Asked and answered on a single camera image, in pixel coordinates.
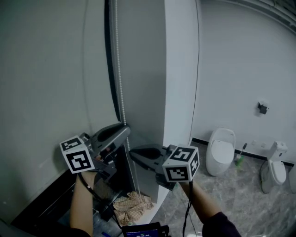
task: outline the cable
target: cable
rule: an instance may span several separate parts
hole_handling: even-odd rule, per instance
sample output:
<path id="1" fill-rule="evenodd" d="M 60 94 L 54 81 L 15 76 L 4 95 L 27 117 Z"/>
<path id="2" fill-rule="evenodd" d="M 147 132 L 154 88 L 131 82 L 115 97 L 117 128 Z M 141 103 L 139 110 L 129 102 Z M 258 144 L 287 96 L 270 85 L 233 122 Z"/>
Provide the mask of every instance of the cable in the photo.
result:
<path id="1" fill-rule="evenodd" d="M 82 182 L 82 184 L 84 185 L 84 187 L 95 197 L 95 199 L 97 200 L 97 201 L 99 201 L 99 202 L 101 202 L 101 203 L 103 203 L 104 205 L 106 205 L 106 206 L 108 206 L 111 210 L 112 210 L 112 212 L 113 212 L 113 215 L 115 216 L 115 221 L 116 221 L 116 223 L 117 223 L 117 225 L 118 225 L 118 227 L 120 228 L 120 229 L 122 229 L 122 227 L 121 227 L 121 225 L 120 225 L 120 223 L 119 223 L 119 221 L 118 221 L 118 219 L 117 219 L 117 216 L 116 216 L 116 214 L 115 214 L 115 212 L 114 212 L 114 210 L 112 209 L 112 207 L 110 206 L 110 205 L 108 205 L 107 203 L 105 203 L 96 193 L 95 193 L 95 191 L 88 185 L 88 183 L 85 181 L 85 179 L 83 178 L 83 176 L 82 176 L 82 174 L 81 173 L 78 173 L 78 177 L 80 178 L 80 180 L 81 180 L 81 182 Z"/>
<path id="2" fill-rule="evenodd" d="M 193 224 L 193 221 L 192 221 L 192 218 L 191 218 L 191 214 L 190 214 L 190 213 L 188 213 L 188 214 L 189 214 L 190 221 L 191 221 L 191 224 L 192 224 L 193 229 L 194 229 L 194 233 L 195 233 L 195 235 L 197 236 L 197 232 L 196 232 L 196 230 L 195 230 L 195 226 L 194 226 L 194 224 Z"/>
<path id="3" fill-rule="evenodd" d="M 199 21 L 198 21 L 198 10 L 197 10 L 197 1 L 195 1 L 195 6 L 196 6 L 196 14 L 197 14 L 197 29 L 198 29 L 198 59 L 197 59 L 197 75 L 196 75 L 196 85 L 195 85 L 195 99 L 194 99 L 194 107 L 193 107 L 193 114 L 192 114 L 192 122 L 191 122 L 191 130 L 190 130 L 190 136 L 189 136 L 189 142 L 191 138 L 191 133 L 192 133 L 192 125 L 193 125 L 193 119 L 194 119 L 194 111 L 195 111 L 195 102 L 196 102 L 196 94 L 197 94 L 197 76 L 198 76 L 198 66 L 199 66 L 199 52 L 200 52 L 200 47 L 199 47 L 199 41 L 200 41 L 200 36 L 199 36 Z"/>
<path id="4" fill-rule="evenodd" d="M 185 229 L 186 229 L 186 220 L 187 220 L 187 216 L 188 216 L 188 213 L 189 213 L 189 210 L 191 208 L 191 200 L 192 200 L 192 195 L 193 195 L 193 182 L 190 181 L 189 182 L 189 196 L 188 196 L 188 206 L 187 206 L 187 210 L 186 210 L 186 214 L 185 214 L 185 220 L 184 220 L 184 224 L 183 224 L 183 231 L 182 231 L 182 236 L 184 237 L 185 236 Z"/>
<path id="5" fill-rule="evenodd" d="M 124 102 L 123 102 L 123 89 L 122 89 L 122 80 L 121 80 L 121 69 L 120 69 L 120 57 L 119 57 L 119 39 L 118 39 L 118 4 L 117 4 L 117 0 L 115 0 L 115 35 L 116 35 L 116 55 L 117 55 L 117 70 L 118 70 L 118 82 L 119 82 L 119 95 L 120 95 L 120 104 L 121 104 L 121 114 L 122 116 L 120 116 L 120 118 L 122 118 L 122 122 L 124 123 L 124 125 L 126 125 L 126 117 L 125 117 L 125 110 L 124 110 Z M 131 178 L 133 180 L 133 184 L 134 184 L 134 188 L 135 191 L 137 191 L 136 185 L 135 185 L 135 180 L 133 177 L 133 173 L 131 171 L 131 167 L 130 167 L 130 162 L 129 162 L 129 157 L 128 157 L 128 152 L 130 151 L 130 141 L 129 138 L 126 138 L 126 145 L 127 145 L 127 149 L 125 148 L 125 144 L 124 144 L 124 148 L 125 148 L 125 154 L 127 157 L 127 161 L 129 164 L 129 170 L 130 170 L 130 174 L 131 174 Z M 139 182 L 138 182 L 138 177 L 137 177 L 137 172 L 136 172 L 136 164 L 135 162 L 133 163 L 134 165 L 134 170 L 135 170 L 135 175 L 136 175 L 136 181 L 137 181 L 137 186 L 138 186 L 138 194 L 140 197 L 140 201 L 142 202 L 142 198 L 141 198 L 141 194 L 140 194 L 140 187 L 139 187 Z"/>

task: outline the handheld device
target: handheld device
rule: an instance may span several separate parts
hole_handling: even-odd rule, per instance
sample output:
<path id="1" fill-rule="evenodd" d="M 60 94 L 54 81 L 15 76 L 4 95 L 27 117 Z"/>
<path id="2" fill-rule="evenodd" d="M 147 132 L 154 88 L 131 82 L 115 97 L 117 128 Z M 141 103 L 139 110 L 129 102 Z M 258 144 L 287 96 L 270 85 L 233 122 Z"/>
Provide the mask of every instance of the handheld device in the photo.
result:
<path id="1" fill-rule="evenodd" d="M 147 225 L 123 226 L 124 237 L 170 237 L 167 225 L 160 226 L 160 223 L 151 223 Z"/>

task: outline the white toilet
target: white toilet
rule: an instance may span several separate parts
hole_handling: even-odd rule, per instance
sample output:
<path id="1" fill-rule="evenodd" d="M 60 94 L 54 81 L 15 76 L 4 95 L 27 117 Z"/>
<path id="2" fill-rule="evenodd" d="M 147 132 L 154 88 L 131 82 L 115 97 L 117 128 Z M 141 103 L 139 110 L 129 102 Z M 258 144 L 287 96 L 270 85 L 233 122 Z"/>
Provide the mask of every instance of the white toilet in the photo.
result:
<path id="1" fill-rule="evenodd" d="M 296 165 L 289 172 L 289 182 L 292 193 L 296 193 Z"/>
<path id="2" fill-rule="evenodd" d="M 277 141 L 273 143 L 267 156 L 267 162 L 260 170 L 261 187 L 264 193 L 269 193 L 273 186 L 282 185 L 285 182 L 286 169 L 281 160 L 287 150 L 285 143 Z"/>
<path id="3" fill-rule="evenodd" d="M 213 131 L 206 155 L 208 173 L 217 176 L 225 172 L 233 161 L 235 134 L 228 128 L 218 127 Z"/>

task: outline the toilet brush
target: toilet brush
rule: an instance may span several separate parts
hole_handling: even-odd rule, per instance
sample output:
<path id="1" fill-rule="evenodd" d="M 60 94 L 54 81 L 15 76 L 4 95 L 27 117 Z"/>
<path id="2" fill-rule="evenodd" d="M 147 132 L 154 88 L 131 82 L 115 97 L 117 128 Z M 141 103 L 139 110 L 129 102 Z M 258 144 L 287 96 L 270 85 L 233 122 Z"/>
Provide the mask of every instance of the toilet brush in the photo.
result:
<path id="1" fill-rule="evenodd" d="M 244 160 L 244 156 L 242 156 L 241 154 L 246 149 L 246 147 L 247 147 L 247 143 L 245 143 L 244 146 L 242 147 L 240 154 L 237 154 L 236 157 L 234 158 L 234 163 L 236 166 L 240 166 L 240 164 Z"/>

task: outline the toilet seat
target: toilet seat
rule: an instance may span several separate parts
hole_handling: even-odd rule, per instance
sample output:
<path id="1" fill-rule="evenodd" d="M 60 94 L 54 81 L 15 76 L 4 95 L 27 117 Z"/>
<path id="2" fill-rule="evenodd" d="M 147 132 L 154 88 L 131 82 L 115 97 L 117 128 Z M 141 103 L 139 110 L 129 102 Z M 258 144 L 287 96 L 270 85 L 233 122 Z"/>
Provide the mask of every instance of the toilet seat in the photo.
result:
<path id="1" fill-rule="evenodd" d="M 271 168 L 271 173 L 274 181 L 278 184 L 281 185 L 285 182 L 286 180 L 286 169 L 284 164 L 281 161 L 269 161 L 270 168 Z"/>
<path id="2" fill-rule="evenodd" d="M 213 158 L 220 164 L 228 164 L 233 160 L 234 148 L 231 143 L 214 140 L 211 146 Z"/>

